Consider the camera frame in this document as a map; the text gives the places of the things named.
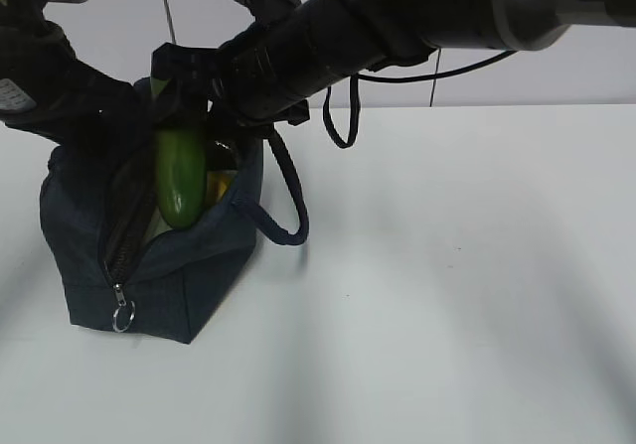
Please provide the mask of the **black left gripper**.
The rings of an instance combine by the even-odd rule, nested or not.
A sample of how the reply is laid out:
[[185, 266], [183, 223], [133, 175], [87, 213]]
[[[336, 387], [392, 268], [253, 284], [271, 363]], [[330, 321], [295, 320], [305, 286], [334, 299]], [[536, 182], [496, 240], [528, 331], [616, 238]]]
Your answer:
[[150, 137], [149, 86], [79, 60], [63, 29], [1, 28], [1, 122], [84, 154], [131, 151]]

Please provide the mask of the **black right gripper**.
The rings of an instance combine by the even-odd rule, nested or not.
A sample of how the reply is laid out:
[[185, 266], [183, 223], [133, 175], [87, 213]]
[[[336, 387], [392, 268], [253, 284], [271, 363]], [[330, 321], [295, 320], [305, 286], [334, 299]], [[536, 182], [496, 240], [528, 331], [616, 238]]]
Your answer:
[[252, 22], [216, 49], [163, 44], [151, 61], [152, 137], [188, 132], [207, 139], [209, 100], [244, 127], [307, 121], [307, 97], [292, 83], [304, 78], [309, 31], [307, 16], [287, 16], [267, 26]]

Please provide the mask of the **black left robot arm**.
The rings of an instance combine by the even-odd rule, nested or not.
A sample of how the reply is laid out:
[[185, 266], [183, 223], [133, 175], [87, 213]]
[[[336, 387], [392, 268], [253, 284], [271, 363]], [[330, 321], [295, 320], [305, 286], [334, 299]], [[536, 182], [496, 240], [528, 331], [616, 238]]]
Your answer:
[[152, 133], [146, 80], [131, 84], [85, 63], [45, 15], [50, 3], [86, 1], [1, 0], [1, 121], [89, 154], [132, 151]]

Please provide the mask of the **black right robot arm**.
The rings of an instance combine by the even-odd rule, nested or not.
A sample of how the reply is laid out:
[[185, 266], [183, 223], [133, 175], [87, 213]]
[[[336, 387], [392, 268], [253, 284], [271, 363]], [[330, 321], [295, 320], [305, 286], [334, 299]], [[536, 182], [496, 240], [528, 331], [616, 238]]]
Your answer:
[[307, 99], [439, 49], [540, 51], [573, 25], [631, 28], [635, 0], [234, 0], [252, 24], [215, 49], [166, 44], [151, 74], [244, 127], [299, 123]]

